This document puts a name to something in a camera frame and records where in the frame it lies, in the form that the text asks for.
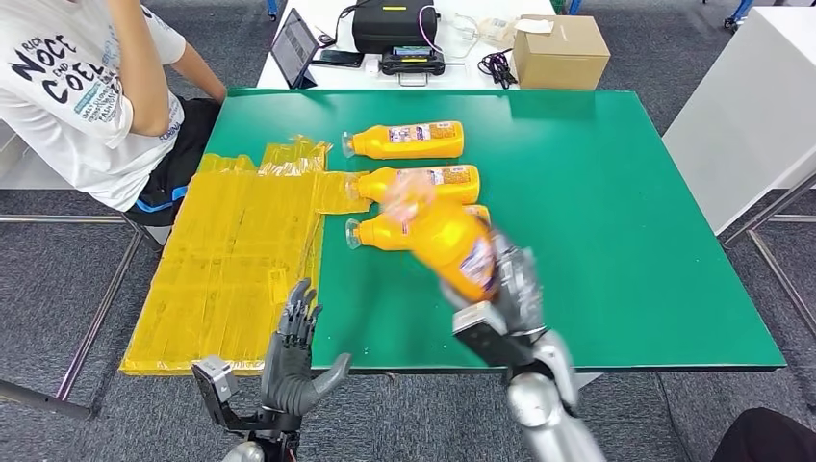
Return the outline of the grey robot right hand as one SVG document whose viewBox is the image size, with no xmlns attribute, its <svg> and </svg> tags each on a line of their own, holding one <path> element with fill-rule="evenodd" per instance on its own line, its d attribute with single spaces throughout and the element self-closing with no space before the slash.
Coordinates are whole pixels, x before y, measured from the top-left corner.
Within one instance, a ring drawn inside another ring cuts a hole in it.
<svg viewBox="0 0 816 462">
<path fill-rule="evenodd" d="M 547 330 L 533 253 L 495 227 L 490 237 L 494 276 L 493 292 L 487 300 L 467 300 L 446 281 L 440 283 L 442 294 L 454 309 L 453 334 L 479 347 L 531 346 Z"/>
</svg>

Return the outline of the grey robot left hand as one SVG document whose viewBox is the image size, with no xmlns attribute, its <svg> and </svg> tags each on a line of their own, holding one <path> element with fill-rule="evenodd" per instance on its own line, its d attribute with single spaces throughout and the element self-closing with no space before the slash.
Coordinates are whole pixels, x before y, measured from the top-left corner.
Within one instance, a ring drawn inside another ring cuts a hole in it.
<svg viewBox="0 0 816 462">
<path fill-rule="evenodd" d="M 262 371 L 261 403 L 268 409 L 303 417 L 349 375 L 352 355 L 342 353 L 329 370 L 312 376 L 312 346 L 322 310 L 313 304 L 316 297 L 308 277 L 289 292 Z"/>
</svg>

